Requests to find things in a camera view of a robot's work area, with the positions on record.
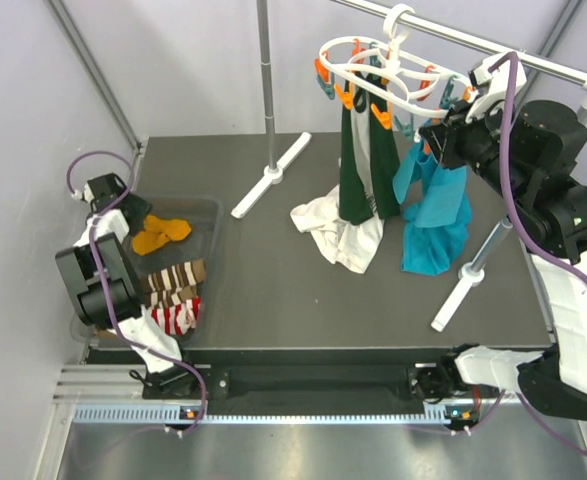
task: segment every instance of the fabric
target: fabric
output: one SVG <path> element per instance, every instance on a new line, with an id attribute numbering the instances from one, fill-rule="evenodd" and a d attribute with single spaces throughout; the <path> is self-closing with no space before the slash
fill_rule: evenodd
<path id="1" fill-rule="evenodd" d="M 386 88 L 380 77 L 369 75 L 366 80 Z M 386 112 L 386 101 L 353 88 L 353 109 L 342 109 L 339 213 L 343 220 L 359 225 L 375 213 L 380 219 L 400 214 L 392 186 L 400 161 L 393 132 L 382 127 L 370 108 L 375 104 L 381 112 Z"/>
<path id="2" fill-rule="evenodd" d="M 163 233 L 153 233 L 142 230 L 131 239 L 131 248 L 135 253 L 143 257 L 144 255 L 159 250 L 170 241 L 171 239 Z"/>
<path id="3" fill-rule="evenodd" d="M 179 263 L 140 278 L 146 306 L 172 307 L 197 296 L 206 280 L 204 260 Z"/>
<path id="4" fill-rule="evenodd" d="M 340 188 L 336 186 L 325 197 L 295 207 L 291 219 L 300 232 L 311 232 L 329 262 L 364 273 L 382 240 L 384 222 L 375 214 L 359 225 L 342 220 L 338 208 Z"/>
<path id="5" fill-rule="evenodd" d="M 178 263 L 140 278 L 144 305 L 155 323 L 170 335 L 195 328 L 200 311 L 197 285 L 206 279 L 204 260 Z"/>
<path id="6" fill-rule="evenodd" d="M 144 230 L 152 233 L 163 233 L 172 242 L 180 242 L 191 233 L 191 226 L 186 220 L 180 218 L 162 220 L 155 215 L 147 215 L 144 219 Z"/>
<path id="7" fill-rule="evenodd" d="M 184 335 L 195 328 L 195 321 L 200 309 L 200 299 L 193 298 L 174 307 L 149 309 L 155 323 L 169 335 Z"/>
<path id="8" fill-rule="evenodd" d="M 162 220 L 155 215 L 144 218 L 144 230 L 131 240 L 131 248 L 140 256 L 159 250 L 169 241 L 180 242 L 191 233 L 191 226 L 186 220 Z"/>
<path id="9" fill-rule="evenodd" d="M 424 153 L 424 141 L 414 144 L 393 179 L 397 201 L 406 200 L 411 183 L 422 181 L 423 200 L 404 210 L 406 272 L 439 275 L 463 251 L 468 239 L 471 206 L 464 192 L 466 169 L 441 168 L 432 154 Z"/>

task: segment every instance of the white pole stand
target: white pole stand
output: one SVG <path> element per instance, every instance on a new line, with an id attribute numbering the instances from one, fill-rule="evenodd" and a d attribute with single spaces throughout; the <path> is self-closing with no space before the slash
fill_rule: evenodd
<path id="1" fill-rule="evenodd" d="M 506 217 L 503 218 L 500 223 L 493 227 L 491 234 L 482 245 L 482 248 L 477 252 L 473 261 L 462 265 L 457 275 L 460 280 L 449 295 L 449 298 L 444 302 L 444 305 L 442 305 L 442 308 L 440 308 L 440 311 L 435 315 L 431 327 L 438 332 L 444 330 L 471 288 L 477 287 L 482 283 L 482 280 L 484 280 L 484 266 L 488 257 L 497 250 L 502 240 L 511 231 L 511 228 L 512 225 L 509 219 Z"/>
<path id="2" fill-rule="evenodd" d="M 288 168 L 293 160 L 306 148 L 311 140 L 311 134 L 308 132 L 302 133 L 293 145 L 280 157 L 277 161 L 277 168 L 271 170 L 268 166 L 264 169 L 264 176 L 259 182 L 245 195 L 245 197 L 236 205 L 231 211 L 231 215 L 235 218 L 242 218 L 247 212 L 253 208 L 253 205 L 262 198 L 262 195 L 271 187 L 282 181 L 284 178 L 284 171 Z"/>

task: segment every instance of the sock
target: sock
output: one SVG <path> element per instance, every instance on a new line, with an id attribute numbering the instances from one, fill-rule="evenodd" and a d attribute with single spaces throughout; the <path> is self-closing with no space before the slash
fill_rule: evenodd
<path id="1" fill-rule="evenodd" d="M 168 335 L 184 335 L 189 328 L 195 328 L 200 312 L 200 299 L 193 298 L 170 308 L 150 308 L 155 323 Z"/>
<path id="2" fill-rule="evenodd" d="M 147 215 L 144 219 L 144 230 L 153 233 L 163 233 L 173 242 L 184 240 L 191 233 L 191 226 L 186 220 L 162 220 L 155 215 Z"/>
<path id="3" fill-rule="evenodd" d="M 180 303 L 197 297 L 195 285 L 178 290 L 160 290 L 144 294 L 144 305 L 147 307 L 174 307 Z"/>
<path id="4" fill-rule="evenodd" d="M 204 260 L 178 263 L 140 278 L 144 293 L 170 290 L 175 293 L 184 287 L 195 286 L 206 279 Z"/>
<path id="5" fill-rule="evenodd" d="M 151 233 L 142 230 L 131 240 L 131 247 L 138 255 L 148 255 L 169 243 L 169 237 L 163 233 Z"/>

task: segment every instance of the orange sock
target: orange sock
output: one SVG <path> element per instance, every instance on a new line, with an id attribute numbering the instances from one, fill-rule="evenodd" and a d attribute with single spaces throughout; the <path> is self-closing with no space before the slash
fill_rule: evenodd
<path id="1" fill-rule="evenodd" d="M 147 215 L 144 219 L 144 230 L 152 233 L 163 233 L 172 241 L 179 242 L 191 233 L 191 226 L 186 220 L 179 218 L 162 220 L 155 215 Z"/>
<path id="2" fill-rule="evenodd" d="M 149 253 L 162 248 L 169 243 L 170 239 L 163 233 L 153 233 L 142 230 L 131 240 L 131 247 L 138 255 L 148 255 Z"/>

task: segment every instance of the red striped sock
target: red striped sock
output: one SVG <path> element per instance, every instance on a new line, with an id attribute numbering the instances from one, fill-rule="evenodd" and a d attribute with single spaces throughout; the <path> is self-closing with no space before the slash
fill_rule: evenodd
<path id="1" fill-rule="evenodd" d="M 168 335 L 184 335 L 190 328 L 195 328 L 200 299 L 186 300 L 174 307 L 149 308 L 149 312 L 155 323 Z"/>

